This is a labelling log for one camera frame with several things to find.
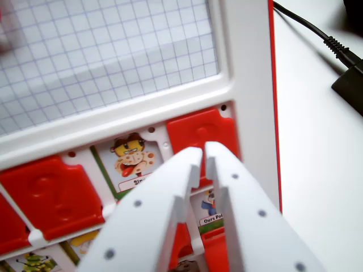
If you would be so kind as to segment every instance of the white table surface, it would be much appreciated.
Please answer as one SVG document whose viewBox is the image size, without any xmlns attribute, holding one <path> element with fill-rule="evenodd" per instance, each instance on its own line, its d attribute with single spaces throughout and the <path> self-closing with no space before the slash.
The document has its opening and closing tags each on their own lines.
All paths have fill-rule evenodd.
<svg viewBox="0 0 363 272">
<path fill-rule="evenodd" d="M 343 0 L 278 3 L 363 57 Z M 345 66 L 285 18 L 275 12 L 283 214 L 327 271 L 363 271 L 363 117 L 331 89 Z"/>
</svg>

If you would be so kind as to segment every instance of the yellow cartoon character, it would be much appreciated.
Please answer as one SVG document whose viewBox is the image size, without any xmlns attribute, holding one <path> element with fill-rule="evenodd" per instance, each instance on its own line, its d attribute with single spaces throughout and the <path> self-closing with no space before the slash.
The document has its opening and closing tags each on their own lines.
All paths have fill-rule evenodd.
<svg viewBox="0 0 363 272">
<path fill-rule="evenodd" d="M 74 247 L 81 247 L 80 254 L 86 254 L 94 238 L 96 238 L 99 231 L 92 231 L 84 235 L 73 238 L 70 244 Z"/>
<path fill-rule="evenodd" d="M 155 164 L 155 154 L 144 151 L 145 140 L 139 134 L 132 133 L 126 139 L 115 139 L 111 152 L 119 157 L 115 169 L 123 177 L 130 175 L 142 176 L 141 172 Z"/>
</svg>

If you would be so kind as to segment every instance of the grid paper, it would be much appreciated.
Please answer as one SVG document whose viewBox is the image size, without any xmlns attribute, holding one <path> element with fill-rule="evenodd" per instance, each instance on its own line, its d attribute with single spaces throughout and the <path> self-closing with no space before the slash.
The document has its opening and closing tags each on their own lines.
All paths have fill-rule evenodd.
<svg viewBox="0 0 363 272">
<path fill-rule="evenodd" d="M 206 0 L 2 0 L 0 135 L 216 74 Z"/>
</svg>

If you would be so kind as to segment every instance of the name label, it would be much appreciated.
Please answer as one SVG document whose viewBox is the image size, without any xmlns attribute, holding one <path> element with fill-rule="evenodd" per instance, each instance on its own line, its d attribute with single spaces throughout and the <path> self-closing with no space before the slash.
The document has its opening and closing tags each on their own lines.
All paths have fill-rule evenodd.
<svg viewBox="0 0 363 272">
<path fill-rule="evenodd" d="M 207 225 L 211 222 L 214 222 L 214 221 L 217 221 L 217 220 L 220 220 L 220 219 L 223 219 L 223 215 L 222 214 L 215 214 L 215 215 L 211 215 L 210 217 L 206 217 L 206 218 L 203 218 L 201 220 L 199 220 L 199 224 L 201 226 L 204 226 L 204 225 Z"/>
<path fill-rule="evenodd" d="M 136 177 L 136 178 L 133 178 L 132 180 L 128 180 L 128 181 L 124 181 L 124 182 L 120 183 L 119 188 L 120 188 L 121 192 L 135 188 L 138 184 L 140 184 L 141 182 L 146 180 L 148 175 L 150 175 L 150 174 L 146 174 L 141 177 Z"/>
</svg>

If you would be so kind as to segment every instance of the character card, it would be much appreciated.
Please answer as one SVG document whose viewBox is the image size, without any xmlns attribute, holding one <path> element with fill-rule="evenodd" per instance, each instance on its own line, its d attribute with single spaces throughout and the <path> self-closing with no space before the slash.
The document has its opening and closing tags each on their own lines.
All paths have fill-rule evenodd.
<svg viewBox="0 0 363 272">
<path fill-rule="evenodd" d="M 91 151 L 117 200 L 163 163 L 157 142 L 138 133 L 96 144 Z"/>
<path fill-rule="evenodd" d="M 179 260 L 178 266 L 169 272 L 207 272 L 204 255 L 189 256 Z"/>
<path fill-rule="evenodd" d="M 0 264 L 7 272 L 66 272 L 51 256 L 40 256 L 33 252 L 7 259 Z"/>
<path fill-rule="evenodd" d="M 201 235 L 223 227 L 223 215 L 217 214 L 213 189 L 192 195 L 191 205 Z"/>
<path fill-rule="evenodd" d="M 60 245 L 68 254 L 69 258 L 74 262 L 74 264 L 78 265 L 83 256 L 86 255 L 89 247 L 91 246 L 93 240 L 96 238 L 98 233 L 98 230 L 92 231 L 64 241 Z"/>
</svg>

